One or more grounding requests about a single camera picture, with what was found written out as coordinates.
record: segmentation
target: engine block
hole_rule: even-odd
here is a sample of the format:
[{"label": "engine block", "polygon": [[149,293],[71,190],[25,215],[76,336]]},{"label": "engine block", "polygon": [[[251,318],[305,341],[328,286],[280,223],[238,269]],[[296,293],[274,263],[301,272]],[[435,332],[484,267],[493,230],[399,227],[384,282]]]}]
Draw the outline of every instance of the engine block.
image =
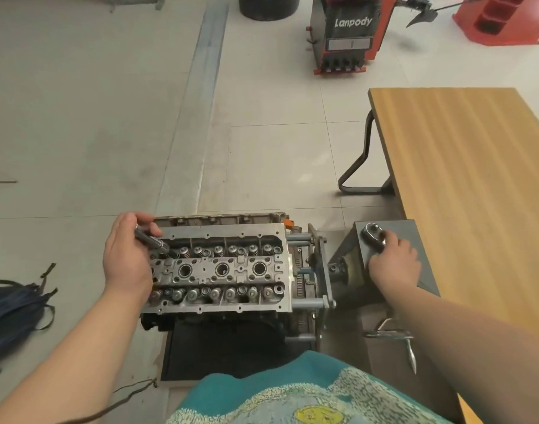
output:
[{"label": "engine block", "polygon": [[150,254],[143,314],[292,312],[292,257],[282,223],[162,227],[170,256]]}]

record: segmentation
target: red stand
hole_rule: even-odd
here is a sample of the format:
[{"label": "red stand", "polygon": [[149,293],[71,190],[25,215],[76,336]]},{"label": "red stand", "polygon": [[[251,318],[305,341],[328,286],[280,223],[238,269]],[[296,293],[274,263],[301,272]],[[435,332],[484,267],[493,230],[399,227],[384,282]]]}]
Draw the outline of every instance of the red stand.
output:
[{"label": "red stand", "polygon": [[539,44],[539,0],[464,3],[453,18],[472,42],[486,46]]}]

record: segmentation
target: hand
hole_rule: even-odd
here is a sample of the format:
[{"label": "hand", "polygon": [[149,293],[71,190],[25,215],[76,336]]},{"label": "hand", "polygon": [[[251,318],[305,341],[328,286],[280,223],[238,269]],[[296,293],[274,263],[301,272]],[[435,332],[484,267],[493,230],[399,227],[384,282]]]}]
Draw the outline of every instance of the hand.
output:
[{"label": "hand", "polygon": [[380,291],[398,285],[416,286],[419,283],[421,263],[417,252],[407,240],[397,239],[391,231],[385,231],[385,249],[370,259],[370,275]]},{"label": "hand", "polygon": [[162,236],[153,220],[154,216],[146,213],[120,214],[104,244],[104,292],[134,300],[139,307],[152,290],[152,271],[148,249],[135,239],[134,229],[138,223],[152,235]]}]

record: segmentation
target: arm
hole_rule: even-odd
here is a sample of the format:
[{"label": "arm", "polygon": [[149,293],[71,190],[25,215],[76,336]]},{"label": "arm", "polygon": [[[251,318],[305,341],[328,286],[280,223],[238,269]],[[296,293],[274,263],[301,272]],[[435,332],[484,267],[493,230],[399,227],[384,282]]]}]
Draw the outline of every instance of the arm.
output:
[{"label": "arm", "polygon": [[132,339],[140,308],[152,289],[147,250],[134,239],[137,221],[160,236],[144,213],[117,217],[104,250],[101,298],[73,330],[0,404],[0,424],[55,424],[107,406]]},{"label": "arm", "polygon": [[400,320],[487,423],[539,423],[539,338],[418,288],[420,262],[386,233],[370,274]]}]

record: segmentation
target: metal pipe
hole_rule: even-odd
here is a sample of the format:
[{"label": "metal pipe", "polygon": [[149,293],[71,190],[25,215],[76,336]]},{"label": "metal pipe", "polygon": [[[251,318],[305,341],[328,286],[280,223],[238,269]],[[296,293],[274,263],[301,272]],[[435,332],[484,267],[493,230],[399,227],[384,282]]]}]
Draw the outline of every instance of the metal pipe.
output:
[{"label": "metal pipe", "polygon": [[289,241],[310,241],[312,238],[312,234],[309,232],[304,233],[286,233],[285,239],[287,239],[287,242]]},{"label": "metal pipe", "polygon": [[285,342],[315,342],[316,336],[311,335],[310,333],[301,333],[301,335],[297,336],[286,336]]},{"label": "metal pipe", "polygon": [[324,300],[321,297],[310,299],[291,299],[293,309],[319,309],[324,308]]},{"label": "metal pipe", "polygon": [[287,241],[289,247],[308,247],[308,241]]}]

